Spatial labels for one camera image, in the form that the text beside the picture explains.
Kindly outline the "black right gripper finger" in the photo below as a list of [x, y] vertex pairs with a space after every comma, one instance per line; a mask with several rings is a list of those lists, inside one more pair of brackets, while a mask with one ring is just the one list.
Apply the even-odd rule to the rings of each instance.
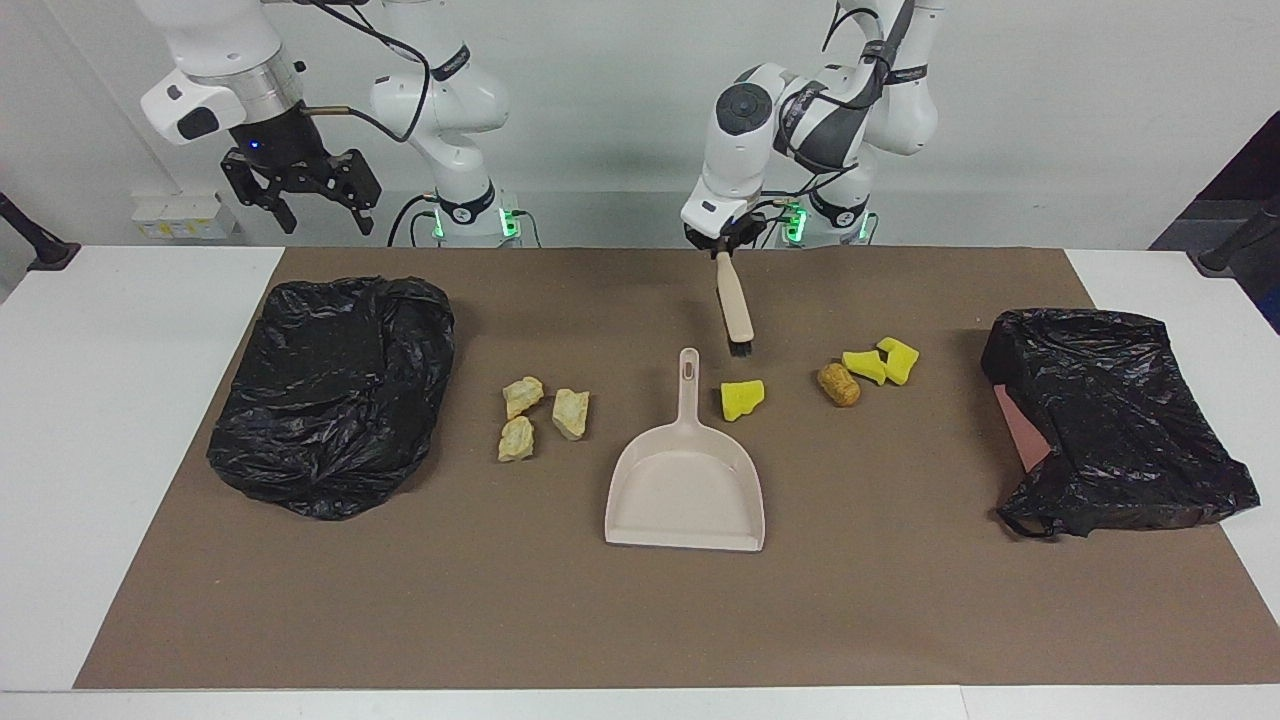
[[269, 211], [283, 232], [287, 234], [294, 232], [297, 219], [282, 197], [285, 190], [283, 176], [270, 170], [262, 176], [238, 149], [229, 149], [220, 165], [236, 199], [242, 205]]
[[381, 184], [357, 149], [321, 160], [320, 195], [346, 208], [364, 236], [374, 229], [372, 210], [381, 197]]

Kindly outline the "beige hand brush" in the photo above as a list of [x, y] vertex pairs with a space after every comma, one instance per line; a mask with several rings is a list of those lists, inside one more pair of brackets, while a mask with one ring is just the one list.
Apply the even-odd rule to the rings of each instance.
[[728, 250], [721, 249], [714, 255], [716, 291], [730, 354], [733, 357], [749, 357], [755, 337], [753, 320], [748, 309], [739, 273]]

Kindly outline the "large yellow sponge piece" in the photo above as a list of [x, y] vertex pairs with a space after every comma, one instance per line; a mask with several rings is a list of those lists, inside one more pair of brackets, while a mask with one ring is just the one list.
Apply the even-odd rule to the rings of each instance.
[[750, 415], [765, 401], [765, 383], [760, 379], [722, 382], [719, 384], [721, 414], [726, 421]]

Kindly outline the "brown cork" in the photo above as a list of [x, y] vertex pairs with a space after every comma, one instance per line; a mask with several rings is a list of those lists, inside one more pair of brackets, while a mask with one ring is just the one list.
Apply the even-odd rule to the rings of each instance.
[[815, 380], [836, 407], [851, 407], [861, 397], [858, 379], [842, 363], [826, 364], [817, 372]]

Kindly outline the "yellow green sponge piece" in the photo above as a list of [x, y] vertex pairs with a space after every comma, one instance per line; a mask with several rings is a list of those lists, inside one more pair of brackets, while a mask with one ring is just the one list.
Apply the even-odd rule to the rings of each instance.
[[886, 379], [896, 386], [905, 386], [920, 359], [920, 351], [893, 337], [884, 337], [876, 347], [884, 355]]

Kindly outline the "beige plastic dustpan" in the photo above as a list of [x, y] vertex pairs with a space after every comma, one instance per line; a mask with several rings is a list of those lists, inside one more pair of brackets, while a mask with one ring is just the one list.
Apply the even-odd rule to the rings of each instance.
[[759, 553], [765, 502], [749, 452], [704, 424], [700, 354], [682, 348], [671, 423], [635, 436], [614, 462], [603, 538], [614, 546]]

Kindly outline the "pink bin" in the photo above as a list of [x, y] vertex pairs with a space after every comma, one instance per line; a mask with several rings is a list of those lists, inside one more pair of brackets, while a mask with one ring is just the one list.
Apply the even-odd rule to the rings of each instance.
[[1050, 443], [1030, 419], [1015, 405], [1007, 392], [1007, 386], [993, 386], [993, 392], [1023, 469], [1025, 473], [1030, 473], [1048, 457], [1051, 451]]

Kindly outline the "left black plastic bag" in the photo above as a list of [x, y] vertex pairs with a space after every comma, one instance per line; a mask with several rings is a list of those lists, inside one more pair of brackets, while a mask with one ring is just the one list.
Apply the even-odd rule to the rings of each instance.
[[242, 495], [343, 521], [426, 459], [454, 363], [448, 295], [417, 277], [271, 288], [206, 457]]

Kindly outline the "black clamp stand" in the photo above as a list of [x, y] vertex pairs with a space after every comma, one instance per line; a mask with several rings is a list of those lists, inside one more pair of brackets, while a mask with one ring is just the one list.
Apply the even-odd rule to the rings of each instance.
[[4, 192], [0, 192], [0, 218], [33, 249], [29, 272], [63, 270], [82, 249], [81, 243], [67, 242], [32, 220]]
[[1203, 277], [1233, 278], [1230, 263], [1239, 252], [1271, 241], [1280, 241], [1280, 192], [1263, 201], [1258, 211], [1221, 243], [1188, 256]]

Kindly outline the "brown table mat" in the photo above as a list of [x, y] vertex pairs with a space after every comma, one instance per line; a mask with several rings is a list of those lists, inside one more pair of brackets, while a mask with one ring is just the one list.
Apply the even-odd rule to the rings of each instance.
[[[731, 357], [692, 250], [291, 249], [273, 283], [416, 275], [458, 356], [426, 462], [383, 506], [316, 521], [246, 498], [205, 457], [223, 380], [114, 598], [79, 688], [586, 688], [1280, 683], [1280, 626], [1220, 527], [1010, 536], [1021, 464], [980, 355], [995, 318], [1083, 307], [1064, 252], [741, 252], [756, 340]], [[817, 372], [893, 337], [905, 386]], [[750, 454], [759, 553], [614, 547], [607, 486], [675, 416]], [[502, 388], [536, 377], [535, 451], [497, 457]], [[722, 382], [765, 401], [726, 421]], [[586, 434], [552, 420], [589, 391]]]

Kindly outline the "white wall socket box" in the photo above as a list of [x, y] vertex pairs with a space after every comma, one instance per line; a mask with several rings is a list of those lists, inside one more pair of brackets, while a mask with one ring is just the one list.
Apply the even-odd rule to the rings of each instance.
[[228, 241], [239, 222], [218, 193], [133, 193], [131, 220], [154, 241]]

